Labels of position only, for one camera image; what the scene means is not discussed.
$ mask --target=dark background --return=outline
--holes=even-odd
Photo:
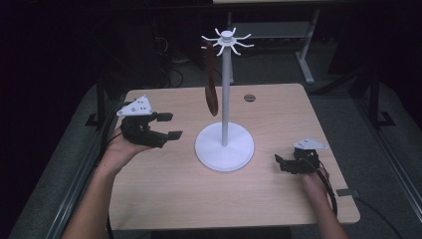
[[[130,89],[164,87],[172,51],[160,54],[165,46],[155,37],[172,41],[202,67],[199,36],[225,24],[221,12],[190,12],[183,17],[167,13],[156,21],[155,12],[110,16],[83,11],[107,8],[111,3],[0,3],[2,238],[19,217],[82,97],[99,78],[112,98]],[[142,1],[114,4],[138,6]],[[361,65],[376,69],[419,125],[421,10],[418,1],[402,1],[353,11],[322,11],[319,26],[324,27],[317,27],[315,38],[338,40],[331,67],[334,73],[346,74]],[[265,18],[280,15],[272,13]],[[344,22],[326,24],[338,14],[344,14]],[[248,20],[251,15],[237,17]]]

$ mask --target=forearm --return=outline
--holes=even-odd
[[[63,238],[105,238],[106,219],[115,173],[100,164]]]
[[[314,212],[316,213],[317,226],[321,239],[342,239],[348,238],[341,224],[338,222],[328,201],[313,203]]]

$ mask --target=small round object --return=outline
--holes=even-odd
[[[247,94],[245,95],[245,97],[243,97],[243,99],[245,99],[246,102],[254,102],[256,100],[255,96],[252,94]]]

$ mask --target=human hand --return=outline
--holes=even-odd
[[[138,153],[151,149],[149,146],[129,142],[121,134],[120,127],[111,138],[99,168],[113,174],[118,174]]]
[[[318,170],[326,179],[329,179],[329,174],[324,168],[320,167]],[[321,203],[328,203],[325,186],[316,172],[302,174],[302,183],[304,185],[305,193],[313,206],[318,206]]]

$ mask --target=white pole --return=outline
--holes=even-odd
[[[225,47],[223,50],[223,120],[222,120],[222,145],[227,146],[229,127],[229,100],[230,100],[230,78],[232,75],[232,51]]]

